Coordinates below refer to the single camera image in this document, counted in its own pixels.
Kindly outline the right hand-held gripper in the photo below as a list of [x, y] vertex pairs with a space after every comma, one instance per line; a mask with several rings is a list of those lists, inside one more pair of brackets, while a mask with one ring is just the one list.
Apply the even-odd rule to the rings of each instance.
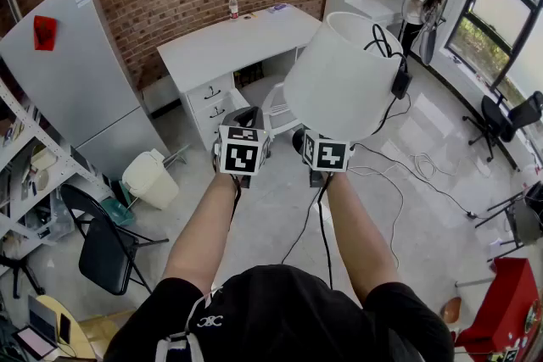
[[345, 172], [355, 152], [349, 142], [329, 139], [304, 127], [294, 133], [292, 143], [309, 167], [311, 187], [323, 187], [325, 173]]

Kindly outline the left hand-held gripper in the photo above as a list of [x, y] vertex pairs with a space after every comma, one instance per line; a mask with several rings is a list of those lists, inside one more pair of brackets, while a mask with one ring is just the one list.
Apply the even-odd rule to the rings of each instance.
[[232, 175], [240, 187], [250, 187], [269, 157], [270, 132], [265, 129], [261, 108], [253, 106], [228, 114], [218, 126], [213, 155], [216, 168]]

